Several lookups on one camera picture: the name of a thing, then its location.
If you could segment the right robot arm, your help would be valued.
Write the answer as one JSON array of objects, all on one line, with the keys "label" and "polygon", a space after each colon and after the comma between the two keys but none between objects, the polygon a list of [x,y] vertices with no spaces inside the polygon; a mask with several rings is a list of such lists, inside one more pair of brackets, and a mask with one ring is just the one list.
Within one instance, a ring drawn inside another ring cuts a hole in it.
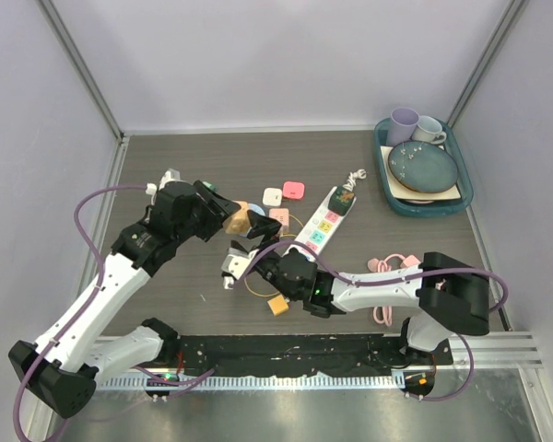
[{"label": "right robot arm", "polygon": [[[250,250],[233,241],[223,272],[235,282],[257,273],[285,299],[299,301],[324,319],[365,308],[415,308],[418,314],[405,321],[397,342],[399,355],[410,364],[421,362],[453,334],[488,334],[488,272],[428,252],[422,262],[391,272],[338,273],[310,246],[280,240],[280,228],[275,219],[253,211],[229,217],[227,233],[248,232],[262,240]],[[284,245],[289,250],[279,253]]]}]

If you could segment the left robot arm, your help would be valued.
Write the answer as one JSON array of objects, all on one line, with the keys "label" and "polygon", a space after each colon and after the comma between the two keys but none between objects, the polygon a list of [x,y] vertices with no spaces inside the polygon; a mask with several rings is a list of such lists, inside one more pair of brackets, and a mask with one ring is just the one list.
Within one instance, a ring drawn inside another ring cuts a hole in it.
[{"label": "left robot arm", "polygon": [[125,302],[144,286],[189,238],[209,241],[240,205],[197,180],[147,184],[153,201],[144,216],[125,227],[106,257],[98,256],[95,279],[68,311],[34,342],[16,342],[8,358],[25,390],[64,419],[78,414],[97,386],[133,366],[170,366],[180,338],[155,318],[103,348],[92,346]]}]

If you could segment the dark green cube socket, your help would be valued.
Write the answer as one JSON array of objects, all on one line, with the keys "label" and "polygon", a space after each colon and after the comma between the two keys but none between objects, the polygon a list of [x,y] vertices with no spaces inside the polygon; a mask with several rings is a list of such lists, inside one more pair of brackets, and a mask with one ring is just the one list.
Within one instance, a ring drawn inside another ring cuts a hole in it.
[{"label": "dark green cube socket", "polygon": [[339,216],[345,216],[355,202],[356,195],[348,189],[337,186],[328,201],[328,210]]}]

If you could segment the white multicolour power strip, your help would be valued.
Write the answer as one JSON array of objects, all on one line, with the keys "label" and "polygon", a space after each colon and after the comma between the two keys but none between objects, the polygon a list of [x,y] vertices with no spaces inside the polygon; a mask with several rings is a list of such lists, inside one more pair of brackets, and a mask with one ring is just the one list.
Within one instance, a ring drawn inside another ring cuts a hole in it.
[{"label": "white multicolour power strip", "polygon": [[[357,185],[357,181],[364,180],[366,177],[366,170],[359,169],[357,171],[350,172],[348,174],[346,182],[342,185],[337,186],[342,186],[349,191],[354,192],[356,195],[355,187]],[[310,220],[306,223],[305,227],[301,230],[299,235],[294,238],[295,242],[304,244],[306,246],[306,249],[293,245],[288,247],[285,253],[287,253],[292,248],[296,248],[299,250],[299,252],[306,254],[308,258],[313,262],[315,261],[313,254],[319,256],[322,253],[325,246],[334,236],[338,228],[342,225],[343,221],[347,217],[347,214],[356,202],[355,199],[355,202],[345,216],[339,216],[329,211],[327,207],[328,201],[337,186],[333,187],[331,191],[326,195],[326,197],[323,199],[323,201],[320,203],[318,208],[311,216]]]}]

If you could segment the orange cube socket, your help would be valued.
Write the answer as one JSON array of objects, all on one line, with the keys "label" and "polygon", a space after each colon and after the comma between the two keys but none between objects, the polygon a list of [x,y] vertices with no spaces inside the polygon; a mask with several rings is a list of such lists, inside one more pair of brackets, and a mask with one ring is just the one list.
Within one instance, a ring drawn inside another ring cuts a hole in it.
[{"label": "orange cube socket", "polygon": [[244,201],[236,201],[236,204],[240,208],[223,223],[224,231],[231,235],[246,235],[251,228],[248,216],[250,205]]}]

